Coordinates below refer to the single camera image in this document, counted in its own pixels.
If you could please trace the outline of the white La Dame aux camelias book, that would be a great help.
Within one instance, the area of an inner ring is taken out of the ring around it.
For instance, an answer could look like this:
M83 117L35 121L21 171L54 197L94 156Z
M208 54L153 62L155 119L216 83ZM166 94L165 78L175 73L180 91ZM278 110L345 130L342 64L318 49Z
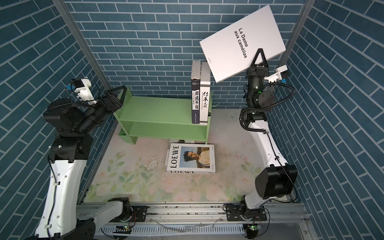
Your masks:
M200 41L216 83L245 71L257 50L263 49L266 60L286 51L271 7L265 6Z

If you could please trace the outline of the green two-tier shelf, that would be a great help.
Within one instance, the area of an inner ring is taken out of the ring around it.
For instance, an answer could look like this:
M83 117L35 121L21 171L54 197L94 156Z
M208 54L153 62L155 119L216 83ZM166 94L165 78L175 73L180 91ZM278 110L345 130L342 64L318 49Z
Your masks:
M128 144L139 138L189 140L208 143L211 117L206 125L192 123L192 100L132 96L114 113L119 136Z

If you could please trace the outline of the large white black-spine book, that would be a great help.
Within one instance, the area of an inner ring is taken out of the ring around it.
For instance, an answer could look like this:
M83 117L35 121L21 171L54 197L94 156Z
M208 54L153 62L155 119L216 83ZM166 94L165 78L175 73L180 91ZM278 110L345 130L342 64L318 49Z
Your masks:
M211 70L207 62L202 62L200 83L200 125L208 125L210 104Z

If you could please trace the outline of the Chinese book with man portrait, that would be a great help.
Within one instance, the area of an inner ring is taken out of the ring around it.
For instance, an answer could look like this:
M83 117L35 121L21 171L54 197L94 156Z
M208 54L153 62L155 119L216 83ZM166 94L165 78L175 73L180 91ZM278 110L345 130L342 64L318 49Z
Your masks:
M201 60L193 60L191 74L192 123L200 123Z

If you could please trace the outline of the white Loewe Foundation Craft Prize book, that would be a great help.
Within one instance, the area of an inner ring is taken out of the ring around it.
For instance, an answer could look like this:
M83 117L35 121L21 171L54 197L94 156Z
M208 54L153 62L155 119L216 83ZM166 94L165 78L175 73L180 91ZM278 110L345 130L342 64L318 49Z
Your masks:
M167 172L173 174L215 174L215 146L185 143L170 144Z

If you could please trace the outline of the white book with barcode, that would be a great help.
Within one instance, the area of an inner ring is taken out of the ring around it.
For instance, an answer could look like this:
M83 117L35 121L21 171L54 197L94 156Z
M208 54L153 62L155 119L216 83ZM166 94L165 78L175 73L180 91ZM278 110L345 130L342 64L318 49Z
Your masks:
M179 144L195 144L193 140L181 140L181 139L170 139L169 144L179 143Z

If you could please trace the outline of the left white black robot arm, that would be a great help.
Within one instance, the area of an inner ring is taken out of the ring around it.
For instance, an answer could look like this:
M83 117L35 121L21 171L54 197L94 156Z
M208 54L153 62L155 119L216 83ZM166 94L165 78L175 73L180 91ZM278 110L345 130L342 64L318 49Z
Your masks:
M48 155L50 183L40 223L31 240L92 240L97 230L113 219L130 221L134 212L128 198L105 204L78 204L81 178L89 160L91 132L124 105L127 87L105 91L90 101L58 99L49 104L43 116L58 136Z

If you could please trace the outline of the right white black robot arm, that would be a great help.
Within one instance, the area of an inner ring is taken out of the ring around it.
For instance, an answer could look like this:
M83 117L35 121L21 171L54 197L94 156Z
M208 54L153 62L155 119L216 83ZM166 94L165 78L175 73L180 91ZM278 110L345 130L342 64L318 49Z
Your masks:
M264 220L264 204L281 202L281 198L295 189L298 170L282 155L271 136L266 112L287 102L296 89L283 82L289 76L287 66L270 74L263 49L258 49L247 69L245 86L247 107L239 115L240 126L249 132L259 150L264 168L255 178L255 190L242 197L240 216L246 220Z

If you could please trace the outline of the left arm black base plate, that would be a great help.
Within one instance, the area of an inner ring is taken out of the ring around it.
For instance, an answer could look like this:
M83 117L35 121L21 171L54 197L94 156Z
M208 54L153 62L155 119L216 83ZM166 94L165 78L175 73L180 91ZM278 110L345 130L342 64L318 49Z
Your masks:
M146 221L148 206L131 206L132 223L143 223Z

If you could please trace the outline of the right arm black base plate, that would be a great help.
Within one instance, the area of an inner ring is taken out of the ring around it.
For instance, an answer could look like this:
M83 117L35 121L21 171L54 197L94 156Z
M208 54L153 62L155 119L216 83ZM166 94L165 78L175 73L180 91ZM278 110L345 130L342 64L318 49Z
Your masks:
M249 210L234 204L224 204L222 209L226 213L227 221L266 221L267 215L265 209Z

